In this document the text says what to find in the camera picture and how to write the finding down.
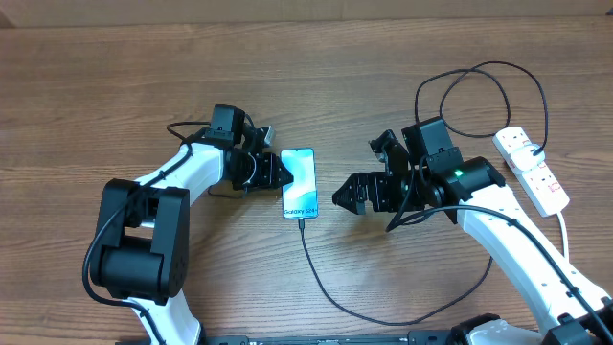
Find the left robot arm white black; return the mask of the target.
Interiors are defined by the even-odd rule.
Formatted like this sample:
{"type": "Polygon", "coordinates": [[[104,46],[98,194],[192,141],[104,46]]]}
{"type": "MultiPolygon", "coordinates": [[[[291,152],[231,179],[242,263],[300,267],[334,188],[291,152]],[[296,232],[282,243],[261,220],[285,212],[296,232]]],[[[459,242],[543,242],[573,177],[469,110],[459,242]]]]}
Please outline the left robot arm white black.
{"type": "Polygon", "coordinates": [[[89,297],[135,312],[147,344],[203,344],[206,332],[183,291],[190,248],[190,211],[226,180],[236,191],[276,190],[293,180],[270,151],[275,131],[257,127],[242,109],[216,104],[209,121],[180,135],[179,150],[136,180],[109,180],[81,279],[89,297]]]}

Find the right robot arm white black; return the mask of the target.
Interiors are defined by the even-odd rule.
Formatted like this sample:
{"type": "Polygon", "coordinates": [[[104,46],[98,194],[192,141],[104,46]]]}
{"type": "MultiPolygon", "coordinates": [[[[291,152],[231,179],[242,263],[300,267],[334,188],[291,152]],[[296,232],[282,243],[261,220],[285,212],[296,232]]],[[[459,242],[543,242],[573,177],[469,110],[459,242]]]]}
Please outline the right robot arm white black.
{"type": "Polygon", "coordinates": [[[505,178],[487,159],[464,160],[442,120],[390,130],[371,141],[382,172],[357,172],[332,196],[362,215],[371,201],[390,212],[395,228],[438,212],[480,243],[530,308],[538,329],[514,327],[483,314],[453,327],[449,344],[609,344],[612,299],[569,262],[518,204],[505,178]]]}

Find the Samsung Galaxy smartphone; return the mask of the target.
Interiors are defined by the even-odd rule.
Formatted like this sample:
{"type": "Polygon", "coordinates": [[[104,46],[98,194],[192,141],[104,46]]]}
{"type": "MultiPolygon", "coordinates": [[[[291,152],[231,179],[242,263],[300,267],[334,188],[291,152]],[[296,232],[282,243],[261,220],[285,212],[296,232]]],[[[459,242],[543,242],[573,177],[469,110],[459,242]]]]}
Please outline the Samsung Galaxy smartphone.
{"type": "Polygon", "coordinates": [[[283,186],[284,218],[317,218],[319,207],[314,149],[285,149],[281,152],[281,160],[293,176],[293,181],[283,186]]]}

